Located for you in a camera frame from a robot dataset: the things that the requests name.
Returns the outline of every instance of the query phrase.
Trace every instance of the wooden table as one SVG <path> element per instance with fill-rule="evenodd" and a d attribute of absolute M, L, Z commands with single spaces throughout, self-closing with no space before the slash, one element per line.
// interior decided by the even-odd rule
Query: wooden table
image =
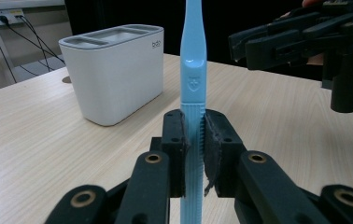
<path fill-rule="evenodd" d="M 129 178 L 162 115 L 179 108 L 179 58 L 164 55 L 164 91 L 121 123 L 81 116 L 65 68 L 0 90 L 0 223 L 43 223 L 67 191 Z M 353 113 L 330 109 L 320 83 L 208 63 L 207 108 L 225 114 L 246 147 L 272 156 L 299 186 L 353 188 Z M 179 223 L 179 200 L 171 203 Z M 238 223 L 233 199 L 205 198 L 203 223 Z"/>

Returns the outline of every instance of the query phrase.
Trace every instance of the power outlet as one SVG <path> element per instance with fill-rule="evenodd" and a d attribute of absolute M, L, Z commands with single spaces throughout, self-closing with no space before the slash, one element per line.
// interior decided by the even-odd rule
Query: power outlet
<path fill-rule="evenodd" d="M 9 24 L 14 23 L 22 23 L 22 19 L 17 18 L 17 16 L 24 16 L 22 9 L 15 8 L 15 9 L 6 9 L 0 10 L 0 16 L 6 16 L 8 19 Z"/>

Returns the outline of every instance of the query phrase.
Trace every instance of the plug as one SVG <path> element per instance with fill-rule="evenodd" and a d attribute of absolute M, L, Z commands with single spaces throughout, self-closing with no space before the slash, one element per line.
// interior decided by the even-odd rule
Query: plug
<path fill-rule="evenodd" d="M 0 16 L 0 21 L 4 23 L 6 26 L 9 26 L 8 18 L 6 16 Z"/>

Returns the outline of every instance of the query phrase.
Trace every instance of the light wood tabletop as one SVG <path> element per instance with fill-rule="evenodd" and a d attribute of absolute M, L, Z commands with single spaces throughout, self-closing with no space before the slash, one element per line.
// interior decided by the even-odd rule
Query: light wood tabletop
<path fill-rule="evenodd" d="M 226 115 L 249 150 L 272 156 L 301 188 L 353 188 L 353 113 L 330 109 L 320 83 L 208 63 L 207 108 Z M 164 55 L 164 90 L 109 127 L 84 119 L 66 68 L 0 90 L 0 223 L 43 223 L 70 189 L 108 190 L 130 177 L 137 157 L 179 108 L 179 57 Z M 179 200 L 171 202 L 179 223 Z M 205 197 L 203 223 L 238 223 L 233 199 Z"/>

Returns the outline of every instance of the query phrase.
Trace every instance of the toothbrush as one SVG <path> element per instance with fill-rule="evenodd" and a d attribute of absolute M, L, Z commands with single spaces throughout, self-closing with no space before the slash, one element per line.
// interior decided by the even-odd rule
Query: toothbrush
<path fill-rule="evenodd" d="M 203 205 L 203 144 L 206 97 L 206 43 L 201 0 L 187 0 L 180 47 L 180 107 L 190 148 L 185 164 L 185 197 L 180 223 L 200 224 Z"/>

